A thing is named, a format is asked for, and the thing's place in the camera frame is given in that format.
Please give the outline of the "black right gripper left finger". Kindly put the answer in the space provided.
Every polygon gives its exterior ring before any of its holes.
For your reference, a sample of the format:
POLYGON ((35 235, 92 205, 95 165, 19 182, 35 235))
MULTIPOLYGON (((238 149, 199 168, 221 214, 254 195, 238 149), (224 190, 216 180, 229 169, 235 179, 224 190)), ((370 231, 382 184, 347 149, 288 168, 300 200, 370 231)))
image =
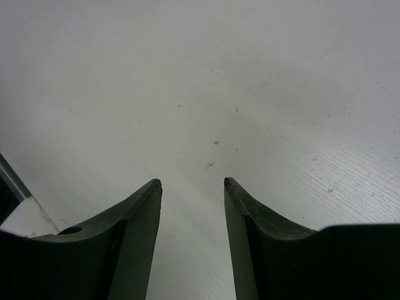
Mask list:
POLYGON ((152 179, 58 234, 1 233, 2 299, 145 299, 161 214, 152 179))

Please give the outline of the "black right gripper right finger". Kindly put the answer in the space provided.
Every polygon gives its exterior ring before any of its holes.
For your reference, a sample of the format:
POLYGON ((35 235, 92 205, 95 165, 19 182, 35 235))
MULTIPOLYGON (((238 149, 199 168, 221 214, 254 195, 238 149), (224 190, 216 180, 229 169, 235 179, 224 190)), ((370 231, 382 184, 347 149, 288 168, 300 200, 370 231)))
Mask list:
POLYGON ((238 299, 398 299, 399 226, 315 231, 224 180, 224 207, 238 299))

